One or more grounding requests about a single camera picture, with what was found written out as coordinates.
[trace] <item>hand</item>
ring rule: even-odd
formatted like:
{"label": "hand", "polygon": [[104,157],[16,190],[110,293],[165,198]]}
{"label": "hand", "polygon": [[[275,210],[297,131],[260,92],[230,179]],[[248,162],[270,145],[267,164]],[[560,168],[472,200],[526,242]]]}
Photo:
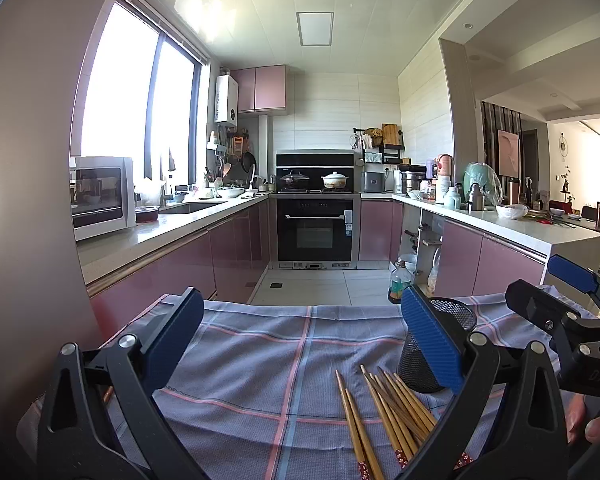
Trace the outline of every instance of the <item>hand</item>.
{"label": "hand", "polygon": [[[567,443],[570,444],[578,436],[578,429],[584,420],[586,414],[586,407],[584,405],[584,395],[575,394],[571,402],[567,407],[567,411],[564,414],[567,423]],[[587,424],[584,430],[586,439],[592,443],[597,444],[600,442],[600,416],[594,418]]]}

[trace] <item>oven handle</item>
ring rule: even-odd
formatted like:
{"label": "oven handle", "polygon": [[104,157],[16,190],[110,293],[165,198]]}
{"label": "oven handle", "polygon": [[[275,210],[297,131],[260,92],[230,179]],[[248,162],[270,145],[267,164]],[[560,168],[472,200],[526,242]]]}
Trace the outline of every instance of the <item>oven handle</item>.
{"label": "oven handle", "polygon": [[344,220],[344,215],[339,216],[290,216],[285,215],[287,220]]}

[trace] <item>microwave oven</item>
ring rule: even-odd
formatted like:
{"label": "microwave oven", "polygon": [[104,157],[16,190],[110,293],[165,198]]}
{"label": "microwave oven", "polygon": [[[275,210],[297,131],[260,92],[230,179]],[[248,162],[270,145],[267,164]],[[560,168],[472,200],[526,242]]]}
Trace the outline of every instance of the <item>microwave oven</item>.
{"label": "microwave oven", "polygon": [[136,225],[130,157],[72,156],[69,192],[76,241]]}

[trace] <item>window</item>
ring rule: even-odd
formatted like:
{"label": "window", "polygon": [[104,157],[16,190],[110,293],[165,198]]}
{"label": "window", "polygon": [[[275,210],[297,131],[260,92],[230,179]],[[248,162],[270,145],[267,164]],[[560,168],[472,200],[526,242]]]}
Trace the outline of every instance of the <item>window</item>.
{"label": "window", "polygon": [[130,156],[144,177],[192,184],[200,63],[119,0],[91,70],[82,122],[84,156]]}

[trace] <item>stove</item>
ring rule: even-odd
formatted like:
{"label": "stove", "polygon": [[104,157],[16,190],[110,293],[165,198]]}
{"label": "stove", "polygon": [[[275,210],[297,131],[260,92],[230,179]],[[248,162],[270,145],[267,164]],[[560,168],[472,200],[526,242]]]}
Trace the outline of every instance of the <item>stove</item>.
{"label": "stove", "polygon": [[[352,150],[294,150],[276,155],[278,189],[270,215],[274,269],[355,269],[360,245],[360,193]],[[344,188],[323,186],[333,172],[347,177]],[[283,187],[281,177],[308,177],[305,189]]]}

